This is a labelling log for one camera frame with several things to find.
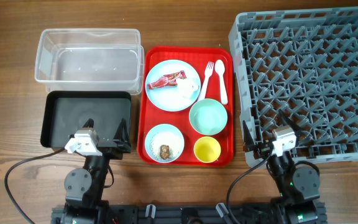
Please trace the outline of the white plastic fork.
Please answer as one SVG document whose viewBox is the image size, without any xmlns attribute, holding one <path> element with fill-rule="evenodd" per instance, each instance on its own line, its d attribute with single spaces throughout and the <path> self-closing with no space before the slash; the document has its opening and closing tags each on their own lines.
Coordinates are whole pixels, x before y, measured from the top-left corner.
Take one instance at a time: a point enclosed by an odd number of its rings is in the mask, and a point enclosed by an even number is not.
<svg viewBox="0 0 358 224">
<path fill-rule="evenodd" d="M 213 68 L 214 68 L 214 63 L 208 62 L 207 66 L 205 68 L 205 71 L 204 71 L 204 81 L 201 86 L 200 94 L 198 96 L 198 101 L 205 99 L 206 90 L 208 87 L 208 81 L 209 81 L 209 78 L 211 77 L 211 75 L 213 74 Z"/>
</svg>

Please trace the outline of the large light blue plate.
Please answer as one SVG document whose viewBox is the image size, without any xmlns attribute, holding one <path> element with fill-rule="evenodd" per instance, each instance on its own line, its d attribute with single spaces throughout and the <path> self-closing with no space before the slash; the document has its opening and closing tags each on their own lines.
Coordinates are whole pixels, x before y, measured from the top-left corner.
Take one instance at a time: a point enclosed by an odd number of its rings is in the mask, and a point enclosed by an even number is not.
<svg viewBox="0 0 358 224">
<path fill-rule="evenodd" d="M 189 63 L 181 60 L 165 60 L 152 67 L 145 79 L 145 92 L 154 106 L 164 111 L 176 112 L 188 108 L 197 100 L 200 90 L 196 96 L 184 98 L 179 94 L 177 86 L 166 86 L 154 90 L 148 89 L 147 85 L 157 81 L 161 76 L 181 70 L 185 72 L 186 78 L 191 78 L 199 84 L 201 90 L 200 76 Z"/>
</svg>

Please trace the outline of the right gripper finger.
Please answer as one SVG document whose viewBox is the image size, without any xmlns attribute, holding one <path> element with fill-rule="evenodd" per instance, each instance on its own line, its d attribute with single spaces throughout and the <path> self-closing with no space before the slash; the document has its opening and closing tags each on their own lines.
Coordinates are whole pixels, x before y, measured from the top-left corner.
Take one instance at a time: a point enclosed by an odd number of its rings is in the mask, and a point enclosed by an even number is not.
<svg viewBox="0 0 358 224">
<path fill-rule="evenodd" d="M 255 147 L 254 140 L 244 120 L 242 121 L 242 127 L 243 127 L 244 149 L 253 149 Z"/>
<path fill-rule="evenodd" d="M 301 128 L 294 121 L 292 121 L 281 109 L 278 110 L 278 113 L 281 117 L 283 124 L 291 127 L 292 130 L 294 130 L 295 134 L 301 133 Z"/>
</svg>

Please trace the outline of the brown food scrap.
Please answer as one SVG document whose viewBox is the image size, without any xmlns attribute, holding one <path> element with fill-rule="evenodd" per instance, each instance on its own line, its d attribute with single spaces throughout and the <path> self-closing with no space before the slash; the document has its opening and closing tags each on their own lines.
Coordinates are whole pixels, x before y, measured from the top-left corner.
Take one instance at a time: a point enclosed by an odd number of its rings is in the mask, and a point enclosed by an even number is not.
<svg viewBox="0 0 358 224">
<path fill-rule="evenodd" d="M 170 148 L 168 145 L 161 145 L 160 146 L 160 157 L 163 160 L 166 160 L 170 157 Z"/>
</svg>

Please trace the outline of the white tissue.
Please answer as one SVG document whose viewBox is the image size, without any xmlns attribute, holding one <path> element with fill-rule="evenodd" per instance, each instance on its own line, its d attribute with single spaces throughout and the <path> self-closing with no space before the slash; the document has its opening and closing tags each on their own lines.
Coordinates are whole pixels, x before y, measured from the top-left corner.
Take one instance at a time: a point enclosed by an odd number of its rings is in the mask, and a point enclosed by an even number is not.
<svg viewBox="0 0 358 224">
<path fill-rule="evenodd" d="M 200 87 L 191 78 L 179 78 L 177 79 L 177 90 L 182 97 L 191 98 L 199 93 Z"/>
</svg>

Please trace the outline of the red snack wrapper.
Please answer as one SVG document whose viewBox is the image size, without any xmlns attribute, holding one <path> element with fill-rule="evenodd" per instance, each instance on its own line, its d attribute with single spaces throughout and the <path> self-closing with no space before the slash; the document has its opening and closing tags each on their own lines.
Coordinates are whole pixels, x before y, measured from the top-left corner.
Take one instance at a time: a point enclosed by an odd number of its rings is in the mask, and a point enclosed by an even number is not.
<svg viewBox="0 0 358 224">
<path fill-rule="evenodd" d="M 177 86 L 178 79 L 186 79 L 186 74 L 183 70 L 163 75 L 157 81 L 149 83 L 147 87 L 149 90 L 154 90 L 166 86 Z"/>
</svg>

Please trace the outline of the small light blue bowl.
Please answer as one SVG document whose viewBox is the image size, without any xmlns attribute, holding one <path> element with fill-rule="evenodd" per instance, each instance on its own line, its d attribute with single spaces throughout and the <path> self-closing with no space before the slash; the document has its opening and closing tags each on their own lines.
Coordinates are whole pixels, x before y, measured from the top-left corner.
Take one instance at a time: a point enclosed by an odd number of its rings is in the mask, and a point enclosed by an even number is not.
<svg viewBox="0 0 358 224">
<path fill-rule="evenodd" d="M 146 135 L 144 142 L 147 155 L 157 163 L 171 163 L 177 160 L 185 146 L 181 131 L 171 124 L 159 124 Z"/>
</svg>

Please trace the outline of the pile of white rice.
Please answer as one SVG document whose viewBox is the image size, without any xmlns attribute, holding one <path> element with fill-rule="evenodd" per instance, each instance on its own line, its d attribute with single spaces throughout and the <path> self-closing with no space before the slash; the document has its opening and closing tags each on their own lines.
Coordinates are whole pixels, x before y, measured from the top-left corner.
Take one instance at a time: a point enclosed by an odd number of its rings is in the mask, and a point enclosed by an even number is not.
<svg viewBox="0 0 358 224">
<path fill-rule="evenodd" d="M 170 157 L 166 160 L 160 157 L 160 146 L 168 145 L 170 148 Z M 180 152 L 181 140 L 180 138 L 171 132 L 157 133 L 151 140 L 150 148 L 154 156 L 160 161 L 167 161 L 173 159 Z"/>
</svg>

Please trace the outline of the white plastic spoon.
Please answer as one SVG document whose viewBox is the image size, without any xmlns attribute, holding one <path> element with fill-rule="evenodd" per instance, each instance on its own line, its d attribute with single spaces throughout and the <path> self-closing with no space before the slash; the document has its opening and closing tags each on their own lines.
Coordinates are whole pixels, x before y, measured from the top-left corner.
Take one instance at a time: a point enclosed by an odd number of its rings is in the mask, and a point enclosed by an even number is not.
<svg viewBox="0 0 358 224">
<path fill-rule="evenodd" d="M 223 61 L 217 60 L 214 69 L 215 72 L 219 75 L 219 90 L 220 90 L 221 103 L 223 105 L 226 105 L 228 104 L 228 97 L 227 97 L 226 85 L 224 81 L 224 72 L 226 69 Z"/>
</svg>

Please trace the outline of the mint green bowl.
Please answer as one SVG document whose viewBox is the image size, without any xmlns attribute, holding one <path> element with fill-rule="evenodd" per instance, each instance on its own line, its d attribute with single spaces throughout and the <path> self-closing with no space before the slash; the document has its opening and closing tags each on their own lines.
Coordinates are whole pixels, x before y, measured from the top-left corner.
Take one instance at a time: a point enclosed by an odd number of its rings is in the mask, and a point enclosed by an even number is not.
<svg viewBox="0 0 358 224">
<path fill-rule="evenodd" d="M 220 133 L 226 126 L 228 115 L 225 107 L 217 100 L 205 98 L 197 101 L 190 109 L 191 127 L 205 136 Z"/>
</svg>

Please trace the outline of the yellow cup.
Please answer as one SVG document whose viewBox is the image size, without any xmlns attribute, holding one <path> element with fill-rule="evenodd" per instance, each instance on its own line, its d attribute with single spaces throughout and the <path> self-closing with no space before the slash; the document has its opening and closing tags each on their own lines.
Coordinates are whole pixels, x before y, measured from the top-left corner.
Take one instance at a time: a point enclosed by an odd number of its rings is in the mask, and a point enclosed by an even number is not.
<svg viewBox="0 0 358 224">
<path fill-rule="evenodd" d="M 195 142 L 193 152 L 200 162 L 212 163 L 221 155 L 221 146 L 215 138 L 204 136 Z"/>
</svg>

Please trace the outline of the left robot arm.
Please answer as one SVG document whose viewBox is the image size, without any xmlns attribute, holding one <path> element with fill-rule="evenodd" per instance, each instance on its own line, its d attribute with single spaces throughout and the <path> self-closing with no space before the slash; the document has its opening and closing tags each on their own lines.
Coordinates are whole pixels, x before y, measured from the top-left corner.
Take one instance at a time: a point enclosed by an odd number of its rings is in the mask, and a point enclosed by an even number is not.
<svg viewBox="0 0 358 224">
<path fill-rule="evenodd" d="M 113 146 L 99 146 L 99 136 L 94 121 L 87 120 L 84 126 L 70 137 L 65 149 L 69 153 L 85 156 L 84 166 L 72 170 L 65 178 L 67 192 L 65 206 L 52 223 L 117 223 L 117 217 L 109 202 L 102 199 L 106 176 L 112 174 L 109 162 L 121 160 L 124 153 L 131 152 L 131 143 L 125 119 L 121 119 L 113 137 Z"/>
</svg>

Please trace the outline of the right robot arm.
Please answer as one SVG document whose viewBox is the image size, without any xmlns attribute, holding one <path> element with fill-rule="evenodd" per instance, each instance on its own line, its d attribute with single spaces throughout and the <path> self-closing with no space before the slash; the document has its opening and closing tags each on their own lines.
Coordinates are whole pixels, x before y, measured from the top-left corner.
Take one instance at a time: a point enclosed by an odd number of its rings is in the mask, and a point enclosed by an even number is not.
<svg viewBox="0 0 358 224">
<path fill-rule="evenodd" d="M 308 161 L 295 162 L 290 151 L 297 147 L 302 129 L 282 110 L 278 111 L 283 126 L 272 131 L 268 141 L 256 143 L 242 123 L 247 152 L 253 152 L 257 164 L 267 165 L 280 196 L 270 201 L 272 216 L 277 223 L 319 223 L 318 199 L 320 198 L 320 172 Z"/>
</svg>

